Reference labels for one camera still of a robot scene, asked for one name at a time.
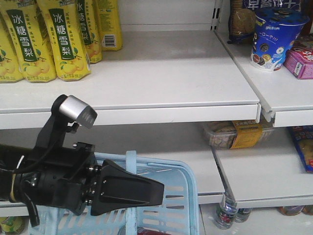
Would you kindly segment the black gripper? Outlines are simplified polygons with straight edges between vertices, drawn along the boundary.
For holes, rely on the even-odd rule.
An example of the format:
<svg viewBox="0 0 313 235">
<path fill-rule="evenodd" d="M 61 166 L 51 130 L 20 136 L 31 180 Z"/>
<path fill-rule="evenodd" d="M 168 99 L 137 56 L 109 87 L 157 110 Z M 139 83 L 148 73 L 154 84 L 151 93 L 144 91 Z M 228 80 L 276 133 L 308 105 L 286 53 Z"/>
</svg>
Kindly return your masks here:
<svg viewBox="0 0 313 235">
<path fill-rule="evenodd" d="M 80 215 L 86 207 L 90 166 L 96 165 L 95 145 L 78 142 L 76 148 L 53 148 L 39 164 L 39 179 L 31 188 L 34 213 L 37 206 L 68 209 Z M 112 160 L 103 161 L 95 178 L 90 214 L 99 216 L 118 209 L 157 206 L 163 202 L 165 185 L 126 171 Z"/>
</svg>

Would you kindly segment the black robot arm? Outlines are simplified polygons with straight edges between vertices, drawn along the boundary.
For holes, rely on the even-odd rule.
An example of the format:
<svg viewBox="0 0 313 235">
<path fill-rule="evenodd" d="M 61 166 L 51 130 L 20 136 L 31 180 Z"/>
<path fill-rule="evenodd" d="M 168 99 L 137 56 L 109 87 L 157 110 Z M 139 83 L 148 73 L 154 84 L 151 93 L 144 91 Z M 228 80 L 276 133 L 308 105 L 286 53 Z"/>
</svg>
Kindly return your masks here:
<svg viewBox="0 0 313 235">
<path fill-rule="evenodd" d="M 81 215 L 86 206 L 98 216 L 117 209 L 157 206 L 164 184 L 126 171 L 112 160 L 98 164 L 94 146 L 75 148 L 0 147 L 0 198 L 26 205 L 32 226 L 38 206 Z"/>
</svg>

